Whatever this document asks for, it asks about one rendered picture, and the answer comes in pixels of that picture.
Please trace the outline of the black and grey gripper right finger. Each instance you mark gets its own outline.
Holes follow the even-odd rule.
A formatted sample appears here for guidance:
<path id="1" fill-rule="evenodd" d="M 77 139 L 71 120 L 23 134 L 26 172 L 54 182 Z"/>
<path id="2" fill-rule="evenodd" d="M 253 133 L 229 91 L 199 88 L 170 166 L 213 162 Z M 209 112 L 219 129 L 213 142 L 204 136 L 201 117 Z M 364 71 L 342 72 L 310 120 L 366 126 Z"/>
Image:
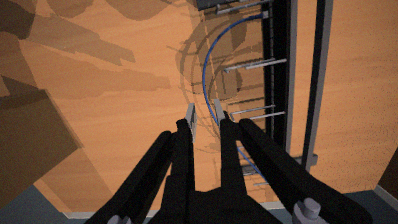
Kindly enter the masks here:
<path id="1" fill-rule="evenodd" d="M 221 144 L 221 224 L 254 224 L 236 140 L 291 214 L 293 224 L 373 224 L 363 206 L 313 177 L 251 119 L 232 122 L 219 98 L 214 106 Z"/>

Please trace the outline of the grey rack with black patch panel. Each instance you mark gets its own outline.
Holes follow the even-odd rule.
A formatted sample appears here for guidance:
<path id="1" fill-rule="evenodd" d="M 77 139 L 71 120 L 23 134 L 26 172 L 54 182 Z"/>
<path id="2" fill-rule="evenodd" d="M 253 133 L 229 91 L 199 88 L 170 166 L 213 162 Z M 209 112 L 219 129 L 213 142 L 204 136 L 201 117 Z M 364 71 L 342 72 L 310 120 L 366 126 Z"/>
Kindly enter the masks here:
<path id="1" fill-rule="evenodd" d="M 255 19 L 262 18 L 264 60 L 225 68 L 223 71 L 228 74 L 228 70 L 232 69 L 245 67 L 247 70 L 264 66 L 265 107 L 229 114 L 232 121 L 235 122 L 233 114 L 265 109 L 266 115 L 249 117 L 249 119 L 266 117 L 266 134 L 290 155 L 296 70 L 298 0 L 261 0 L 221 11 L 219 11 L 220 5 L 236 1 L 242 3 L 250 0 L 196 1 L 198 11 L 216 7 L 218 4 L 215 15 L 261 5 L 262 13 L 255 15 Z M 303 152 L 301 157 L 294 158 L 309 173 L 311 166 L 316 165 L 318 159 L 318 155 L 313 154 L 313 151 L 324 88 L 333 1 L 317 0 L 312 74 Z"/>

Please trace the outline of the thin blue cable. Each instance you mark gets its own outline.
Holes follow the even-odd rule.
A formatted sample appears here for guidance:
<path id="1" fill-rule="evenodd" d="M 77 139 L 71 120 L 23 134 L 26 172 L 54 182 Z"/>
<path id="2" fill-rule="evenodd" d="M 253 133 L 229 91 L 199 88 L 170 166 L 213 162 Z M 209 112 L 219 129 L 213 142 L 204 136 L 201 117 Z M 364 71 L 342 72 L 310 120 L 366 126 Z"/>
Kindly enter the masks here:
<path id="1" fill-rule="evenodd" d="M 211 47 L 210 47 L 210 49 L 209 49 L 209 51 L 208 51 L 208 53 L 207 53 L 207 56 L 206 56 L 206 59 L 205 59 L 205 62 L 204 62 L 204 66 L 203 66 L 202 85 L 203 85 L 203 92 L 204 92 L 204 97 L 205 97 L 205 100 L 206 100 L 206 104 L 207 104 L 208 109 L 209 109 L 209 111 L 210 111 L 210 113 L 211 113 L 211 115 L 212 115 L 212 117 L 213 117 L 213 119 L 214 119 L 214 121 L 216 122 L 217 125 L 218 125 L 217 119 L 216 119 L 216 117 L 214 116 L 214 114 L 213 114 L 213 112 L 212 112 L 212 109 L 211 109 L 211 107 L 210 107 L 210 105 L 209 105 L 208 98 L 207 98 L 207 94 L 206 94 L 206 89 L 205 89 L 205 70 L 206 70 L 206 65 L 207 65 L 208 58 L 209 58 L 209 56 L 210 56 L 210 53 L 211 53 L 213 47 L 214 47 L 215 44 L 217 43 L 217 41 L 218 41 L 228 30 L 230 30 L 231 28 L 233 28 L 234 26 L 236 26 L 236 25 L 238 25 L 238 24 L 240 24 L 240 23 L 242 23 L 242 22 L 245 22 L 245 21 L 248 21 L 248 20 L 251 21 L 251 20 L 254 20 L 254 19 L 255 19 L 255 16 L 253 15 L 253 16 L 249 16 L 249 17 L 247 17 L 247 18 L 241 19 L 241 20 L 239 20 L 239 21 L 237 21 L 237 22 L 231 24 L 229 27 L 227 27 L 227 28 L 215 39 L 215 41 L 213 42 L 213 44 L 211 45 Z M 238 148 L 238 147 L 237 147 L 237 148 Z M 259 175 L 266 181 L 266 179 L 265 179 L 264 176 L 260 173 L 260 171 L 250 162 L 250 160 L 241 152 L 241 150 L 240 150 L 239 148 L 238 148 L 238 152 L 248 161 L 248 163 L 249 163 L 249 164 L 259 173 Z M 266 181 L 266 182 L 267 182 L 267 181 Z"/>

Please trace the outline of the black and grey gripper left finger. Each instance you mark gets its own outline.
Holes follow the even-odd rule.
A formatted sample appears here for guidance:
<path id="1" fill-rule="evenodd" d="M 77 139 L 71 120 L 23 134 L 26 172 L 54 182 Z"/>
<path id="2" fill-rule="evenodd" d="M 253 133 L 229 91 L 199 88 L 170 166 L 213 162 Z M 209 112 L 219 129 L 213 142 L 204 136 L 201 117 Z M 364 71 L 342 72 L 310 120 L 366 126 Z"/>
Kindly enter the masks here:
<path id="1" fill-rule="evenodd" d="M 188 224 L 188 190 L 195 190 L 194 103 L 176 125 L 176 132 L 157 137 L 113 197 L 84 224 L 143 224 L 171 163 L 155 224 Z"/>

